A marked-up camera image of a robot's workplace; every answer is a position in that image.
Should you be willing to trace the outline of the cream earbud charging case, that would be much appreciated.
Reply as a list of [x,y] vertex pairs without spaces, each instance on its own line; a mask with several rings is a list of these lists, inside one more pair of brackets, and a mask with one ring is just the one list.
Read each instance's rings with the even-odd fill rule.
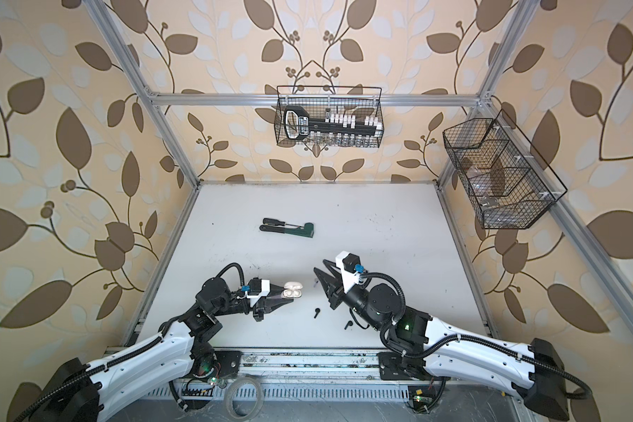
[[296,281],[287,282],[284,285],[283,289],[291,289],[295,291],[295,299],[300,298],[302,296],[302,283]]

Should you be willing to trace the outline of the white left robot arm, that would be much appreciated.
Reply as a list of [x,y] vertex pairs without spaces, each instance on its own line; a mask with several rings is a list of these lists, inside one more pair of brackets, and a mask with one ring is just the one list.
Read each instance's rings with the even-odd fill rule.
[[107,421],[151,390],[184,376],[197,376],[202,362],[211,362],[203,377],[218,377],[210,341],[223,327],[219,318],[249,315],[257,322],[302,295],[302,284],[275,285],[254,278],[231,290],[224,273],[238,263],[223,267],[206,280],[193,305],[162,323],[153,336],[118,353],[84,364],[78,358],[56,370],[46,388],[18,416],[17,421]]

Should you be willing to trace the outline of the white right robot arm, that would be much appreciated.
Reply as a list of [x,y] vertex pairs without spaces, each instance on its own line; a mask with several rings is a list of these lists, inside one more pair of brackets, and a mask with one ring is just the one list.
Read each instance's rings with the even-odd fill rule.
[[398,281],[369,272],[356,255],[324,260],[314,274],[331,308],[346,306],[354,323],[376,331],[388,354],[396,357],[398,371],[409,378],[479,383],[558,421],[569,420],[572,401],[594,397],[587,383],[565,371],[550,342],[492,339],[418,311],[407,304]]

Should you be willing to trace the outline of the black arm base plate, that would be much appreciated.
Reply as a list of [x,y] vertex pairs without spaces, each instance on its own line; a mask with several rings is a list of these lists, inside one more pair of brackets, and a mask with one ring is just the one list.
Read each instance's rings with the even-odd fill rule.
[[221,377],[235,376],[240,368],[242,354],[237,350],[206,353],[194,362],[192,376],[208,382]]

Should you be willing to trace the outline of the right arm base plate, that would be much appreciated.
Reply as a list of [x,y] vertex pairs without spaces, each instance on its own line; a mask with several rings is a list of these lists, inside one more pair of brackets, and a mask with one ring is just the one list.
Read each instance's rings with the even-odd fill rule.
[[420,359],[409,359],[392,352],[381,352],[377,355],[379,376],[383,381],[449,381],[450,377],[434,376],[425,369],[425,362]]

